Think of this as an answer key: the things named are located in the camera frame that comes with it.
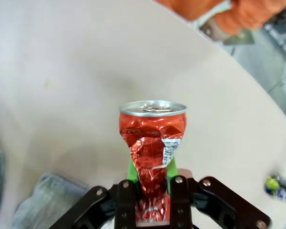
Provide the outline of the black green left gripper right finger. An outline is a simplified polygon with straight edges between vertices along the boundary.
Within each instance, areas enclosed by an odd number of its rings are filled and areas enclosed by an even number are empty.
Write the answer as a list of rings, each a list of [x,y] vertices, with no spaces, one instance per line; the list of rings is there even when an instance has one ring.
[[[268,229],[271,218],[214,177],[200,181],[186,178],[171,160],[170,228],[195,229],[192,208],[208,216],[222,229]]]

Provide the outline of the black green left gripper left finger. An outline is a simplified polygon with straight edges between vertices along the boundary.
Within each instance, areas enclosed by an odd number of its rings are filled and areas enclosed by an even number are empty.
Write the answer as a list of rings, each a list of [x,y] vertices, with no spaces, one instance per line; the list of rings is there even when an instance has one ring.
[[[130,162],[127,178],[110,189],[94,186],[51,229],[101,229],[115,219],[115,229],[135,229],[138,175]]]

